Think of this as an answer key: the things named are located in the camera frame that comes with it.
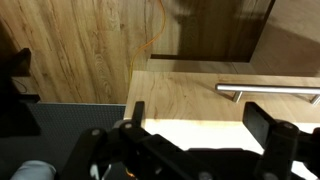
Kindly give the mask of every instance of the chrome bar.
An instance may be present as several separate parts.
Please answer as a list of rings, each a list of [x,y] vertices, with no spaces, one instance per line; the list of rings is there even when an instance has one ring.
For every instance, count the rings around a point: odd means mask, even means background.
[[[317,105],[320,102],[320,95],[316,95],[312,100],[311,103],[313,105]]]
[[[223,84],[217,83],[218,91],[234,91],[234,102],[239,102],[243,92],[255,93],[286,93],[286,94],[315,94],[311,103],[316,105],[320,102],[320,87],[303,87],[303,86],[266,86],[250,84]]]
[[[242,91],[238,91],[234,93],[233,102],[238,103],[242,95]]]

